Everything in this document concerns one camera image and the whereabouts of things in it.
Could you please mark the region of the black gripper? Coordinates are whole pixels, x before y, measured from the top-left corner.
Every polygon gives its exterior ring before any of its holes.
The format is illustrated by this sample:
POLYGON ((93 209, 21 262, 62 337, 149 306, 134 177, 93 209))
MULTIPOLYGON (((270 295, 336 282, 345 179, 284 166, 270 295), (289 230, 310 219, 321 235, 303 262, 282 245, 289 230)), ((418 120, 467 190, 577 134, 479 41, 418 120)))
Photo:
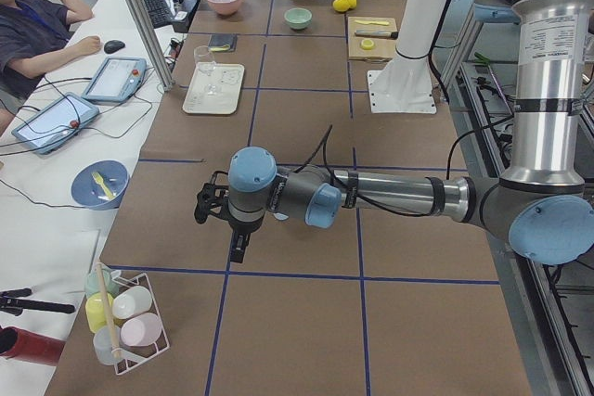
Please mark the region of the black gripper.
POLYGON ((243 263, 245 256, 244 248, 249 246, 251 234, 261 227, 261 219, 244 222, 232 217, 229 220, 229 225, 233 230, 231 241, 233 249, 230 250, 230 261, 243 263))

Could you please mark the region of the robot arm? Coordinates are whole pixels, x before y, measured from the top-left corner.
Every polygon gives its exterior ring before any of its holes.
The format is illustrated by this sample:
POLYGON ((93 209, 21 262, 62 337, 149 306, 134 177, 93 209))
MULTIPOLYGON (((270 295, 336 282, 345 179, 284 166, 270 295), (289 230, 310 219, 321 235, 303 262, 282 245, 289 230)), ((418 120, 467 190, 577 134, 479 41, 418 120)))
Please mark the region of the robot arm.
POLYGON ((408 178, 315 166, 290 172, 260 147, 237 152, 223 211, 229 256, 241 262, 267 212, 326 228, 339 209, 373 207, 406 217, 473 224, 518 254, 571 262, 593 243, 593 209, 575 171, 582 72, 593 0, 475 0, 480 17, 507 8, 520 22, 509 167, 498 178, 408 178))

